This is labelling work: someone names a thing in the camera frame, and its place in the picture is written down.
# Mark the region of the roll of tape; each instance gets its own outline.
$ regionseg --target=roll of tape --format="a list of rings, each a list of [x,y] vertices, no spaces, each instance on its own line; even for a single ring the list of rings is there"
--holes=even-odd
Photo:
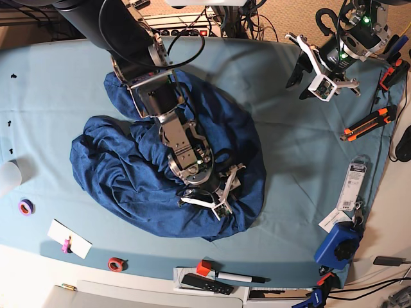
[[[33,214],[34,206],[30,200],[25,199],[19,202],[19,210],[21,214],[30,216]]]
[[[123,263],[125,261],[121,260],[119,258],[110,258],[109,259],[109,263],[107,264],[109,266],[109,269],[111,271],[115,271],[117,273],[119,273],[120,271],[123,270]]]

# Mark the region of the white label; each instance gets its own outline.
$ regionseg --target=white label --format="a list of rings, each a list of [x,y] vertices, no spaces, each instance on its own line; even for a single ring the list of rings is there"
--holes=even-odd
[[[338,209],[333,209],[333,211],[319,223],[319,226],[329,233],[336,223],[343,221],[351,221],[351,218],[346,213]]]
[[[337,202],[338,210],[353,210],[357,201],[358,193],[365,176],[367,166],[364,164],[352,163],[348,167],[344,185]]]
[[[62,246],[64,245],[64,241],[66,239],[71,238],[70,250],[82,259],[85,259],[92,246],[90,242],[86,241],[84,238],[74,233],[55,219],[51,222],[47,235],[56,242],[60,243]]]

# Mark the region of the orange box cutter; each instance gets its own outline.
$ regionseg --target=orange box cutter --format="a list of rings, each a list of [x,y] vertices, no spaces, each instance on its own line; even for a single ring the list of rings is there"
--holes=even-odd
[[[343,141],[353,141],[358,139],[376,128],[389,124],[391,121],[395,121],[396,115],[396,105],[381,108],[364,117],[350,128],[346,128],[344,133],[340,136],[340,139]]]

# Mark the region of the blue cloth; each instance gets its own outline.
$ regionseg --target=blue cloth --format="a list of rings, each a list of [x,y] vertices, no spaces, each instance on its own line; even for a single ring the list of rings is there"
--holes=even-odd
[[[234,150],[241,196],[229,200],[233,214],[218,221],[206,208],[187,203],[178,206],[176,192],[184,184],[170,170],[168,154],[158,126],[142,121],[127,89],[114,73],[107,75],[105,88],[113,105],[136,120],[125,133],[122,125],[108,117],[92,117],[83,135],[73,141],[70,160],[75,180],[100,205],[127,222],[163,237],[203,237],[214,241],[246,231],[259,215],[266,171],[261,145],[250,114],[227,99],[211,84],[179,71],[214,153]],[[185,115],[193,114],[185,107]]]

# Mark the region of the remote control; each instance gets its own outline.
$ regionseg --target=remote control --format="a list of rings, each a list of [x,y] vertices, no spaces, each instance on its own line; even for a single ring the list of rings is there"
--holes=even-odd
[[[181,283],[225,295],[231,294],[232,290],[234,290],[234,287],[229,284],[223,284],[222,282],[204,278],[192,273],[184,275]]]

